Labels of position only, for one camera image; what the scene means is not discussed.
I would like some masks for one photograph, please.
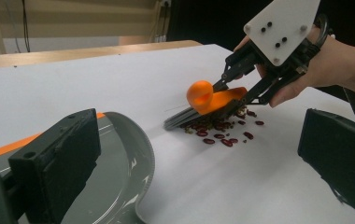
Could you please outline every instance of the red bean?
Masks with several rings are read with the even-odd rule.
[[[221,133],[217,133],[215,135],[213,135],[215,138],[218,138],[218,139],[223,139],[224,138],[224,134],[221,134]]]
[[[236,138],[230,138],[229,140],[231,143],[238,143],[238,139]]]
[[[236,115],[236,117],[239,118],[239,119],[245,119],[245,114],[244,115]]]
[[[205,137],[205,136],[207,136],[207,132],[206,131],[200,131],[200,132],[197,132],[197,135],[200,136],[200,137]]]
[[[210,145],[215,144],[215,140],[209,139],[209,138],[204,138],[203,142],[205,142],[207,144],[210,144]]]
[[[197,132],[207,131],[207,127],[204,126],[204,125],[198,125],[198,126],[195,128],[195,131],[197,131]]]
[[[252,116],[255,118],[257,117],[256,113],[254,113],[253,111],[250,111],[250,110],[248,110],[247,114],[248,114],[248,116]]]
[[[221,131],[224,130],[224,125],[222,123],[216,123],[214,125],[215,130]]]
[[[197,129],[198,128],[198,124],[191,124],[191,125],[188,126],[188,128]]]
[[[250,140],[253,139],[253,134],[251,134],[251,133],[244,132],[244,135],[245,135],[248,139],[250,139]]]
[[[224,122],[223,123],[223,127],[224,127],[224,129],[228,129],[228,128],[231,127],[231,123],[230,122]]]
[[[227,147],[232,147],[233,146],[233,143],[232,142],[230,142],[229,140],[227,140],[227,139],[221,139],[221,142],[225,145],[225,146],[227,146]]]

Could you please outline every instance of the cable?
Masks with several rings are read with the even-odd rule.
[[[158,20],[160,19],[160,11],[161,11],[161,7],[157,7],[157,11],[156,11],[157,18],[155,18],[154,25],[150,29],[149,42],[153,41],[151,39],[153,37],[153,35],[154,35],[154,37],[157,35],[157,32],[158,32],[157,27],[158,27]]]
[[[325,43],[329,33],[329,19],[325,14],[320,14],[317,17],[317,23],[319,23],[320,26],[320,33],[317,42],[315,42],[315,45],[318,46],[318,48],[321,48]]]
[[[14,18],[12,17],[11,11],[9,10],[9,6],[8,6],[7,0],[3,0],[3,2],[5,4],[5,6],[6,6],[6,9],[7,9],[7,12],[8,12],[8,16],[9,16],[9,19],[11,20],[12,28],[14,30],[15,45],[17,46],[18,52],[21,53],[20,45],[18,44],[17,26],[15,25]]]
[[[163,6],[165,7],[165,14],[163,15],[163,37],[166,36],[165,33],[165,24],[166,24],[166,17],[168,15],[168,7],[169,7],[169,3],[168,2],[164,2]]]
[[[30,52],[29,30],[28,30],[28,21],[26,16],[25,0],[22,0],[22,6],[23,6],[23,38],[25,39],[26,50]]]

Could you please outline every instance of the wall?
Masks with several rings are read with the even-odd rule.
[[[161,0],[26,0],[31,51],[148,43],[156,36]],[[26,51],[21,0],[0,0],[7,53]]]

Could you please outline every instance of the white table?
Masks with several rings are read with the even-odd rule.
[[[355,223],[328,185],[297,155],[308,108],[354,119],[349,105],[313,89],[277,108],[250,106],[229,133],[240,143],[206,145],[163,121],[187,107],[197,80],[215,82],[231,52],[215,45],[0,68],[0,147],[94,107],[137,122],[153,145],[156,170],[140,214],[149,223]],[[256,72],[232,83],[250,88]],[[242,132],[253,140],[242,143]]]

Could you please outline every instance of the hand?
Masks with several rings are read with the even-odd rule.
[[[313,43],[320,30],[313,28],[308,39]],[[249,41],[246,36],[235,48],[239,49]],[[257,66],[261,76],[264,68]],[[355,91],[355,48],[327,37],[320,52],[310,61],[308,72],[294,82],[280,89],[270,101],[275,107],[300,94],[306,87],[326,87],[340,85]]]

